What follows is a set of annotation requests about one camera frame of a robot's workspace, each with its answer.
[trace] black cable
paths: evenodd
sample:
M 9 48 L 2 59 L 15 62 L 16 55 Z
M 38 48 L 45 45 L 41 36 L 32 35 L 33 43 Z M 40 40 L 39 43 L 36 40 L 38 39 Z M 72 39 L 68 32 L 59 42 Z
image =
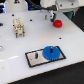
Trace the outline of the black cable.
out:
M 38 9 L 44 9 L 44 10 L 56 10 L 55 9 L 55 6 L 53 7 L 47 7 L 47 8 L 44 8 L 44 7 L 40 7 L 40 6 L 38 6 L 38 5 L 36 5 L 35 3 L 33 3 L 31 0 L 27 0 L 30 4 L 32 4 L 32 5 L 34 5 L 35 7 L 37 7 Z

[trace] red object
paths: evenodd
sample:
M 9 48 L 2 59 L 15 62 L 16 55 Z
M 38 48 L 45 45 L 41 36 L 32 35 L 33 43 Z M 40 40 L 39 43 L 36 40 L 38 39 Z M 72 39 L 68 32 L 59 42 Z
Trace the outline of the red object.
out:
M 54 27 L 61 28 L 62 27 L 62 21 L 61 20 L 55 20 L 53 23 Z

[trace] blue object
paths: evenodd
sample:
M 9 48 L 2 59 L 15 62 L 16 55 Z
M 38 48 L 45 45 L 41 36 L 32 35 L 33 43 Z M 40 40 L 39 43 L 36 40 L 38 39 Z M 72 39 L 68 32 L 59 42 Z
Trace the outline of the blue object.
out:
M 55 61 L 60 57 L 60 50 L 53 46 L 47 46 L 43 49 L 43 56 L 47 60 Z

